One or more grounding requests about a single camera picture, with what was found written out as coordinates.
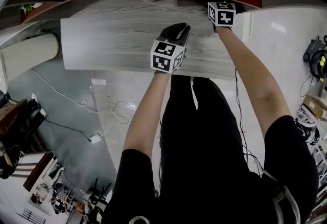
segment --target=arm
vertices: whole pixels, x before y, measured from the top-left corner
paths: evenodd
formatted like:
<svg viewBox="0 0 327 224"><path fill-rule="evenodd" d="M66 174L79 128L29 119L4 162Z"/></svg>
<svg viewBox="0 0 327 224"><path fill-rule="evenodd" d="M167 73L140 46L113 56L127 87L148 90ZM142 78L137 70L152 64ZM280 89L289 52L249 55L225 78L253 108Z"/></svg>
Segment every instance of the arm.
<svg viewBox="0 0 327 224"><path fill-rule="evenodd" d="M283 93L267 68L230 29L217 27L217 32L240 74L265 137L275 120L291 114Z"/></svg>
<svg viewBox="0 0 327 224"><path fill-rule="evenodd" d="M128 128L124 150L136 149L151 158L169 76L166 73L154 74Z"/></svg>

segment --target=cardboard box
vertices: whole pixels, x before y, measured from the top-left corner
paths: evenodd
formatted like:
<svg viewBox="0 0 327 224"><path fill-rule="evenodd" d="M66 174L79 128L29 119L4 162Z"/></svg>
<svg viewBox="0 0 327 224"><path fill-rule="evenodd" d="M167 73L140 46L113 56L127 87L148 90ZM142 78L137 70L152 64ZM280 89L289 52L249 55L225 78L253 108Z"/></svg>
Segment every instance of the cardboard box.
<svg viewBox="0 0 327 224"><path fill-rule="evenodd" d="M319 99L306 95L303 104L322 121L327 121L327 106Z"/></svg>

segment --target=person's right arm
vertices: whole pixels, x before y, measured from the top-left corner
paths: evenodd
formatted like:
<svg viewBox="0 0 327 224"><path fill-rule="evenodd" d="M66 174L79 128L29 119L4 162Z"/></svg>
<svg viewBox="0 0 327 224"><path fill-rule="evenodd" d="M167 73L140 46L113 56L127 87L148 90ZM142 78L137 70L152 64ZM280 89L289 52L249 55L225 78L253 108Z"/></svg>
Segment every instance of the person's right arm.
<svg viewBox="0 0 327 224"><path fill-rule="evenodd" d="M240 74L265 137L274 121L291 114L283 93L265 65L230 29L217 27L217 32Z"/></svg>

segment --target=black machine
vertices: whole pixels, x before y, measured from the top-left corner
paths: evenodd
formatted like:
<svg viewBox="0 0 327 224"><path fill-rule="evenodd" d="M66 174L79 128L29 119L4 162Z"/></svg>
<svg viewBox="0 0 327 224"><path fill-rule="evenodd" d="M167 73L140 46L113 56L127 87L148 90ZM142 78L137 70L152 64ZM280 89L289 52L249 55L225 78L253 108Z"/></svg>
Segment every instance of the black machine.
<svg viewBox="0 0 327 224"><path fill-rule="evenodd" d="M323 37L323 41L319 39L311 40L307 51L303 55L303 61L313 77L323 81L327 78L327 35Z"/></svg>

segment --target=beige cylindrical object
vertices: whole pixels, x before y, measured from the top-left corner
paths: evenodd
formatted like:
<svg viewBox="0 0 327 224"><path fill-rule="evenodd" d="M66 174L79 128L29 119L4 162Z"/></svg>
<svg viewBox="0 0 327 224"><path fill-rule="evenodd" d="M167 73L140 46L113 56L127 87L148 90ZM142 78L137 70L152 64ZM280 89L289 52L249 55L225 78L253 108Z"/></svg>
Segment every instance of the beige cylindrical object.
<svg viewBox="0 0 327 224"><path fill-rule="evenodd" d="M54 58L58 51L59 43L54 34L30 38L1 50L7 81Z"/></svg>

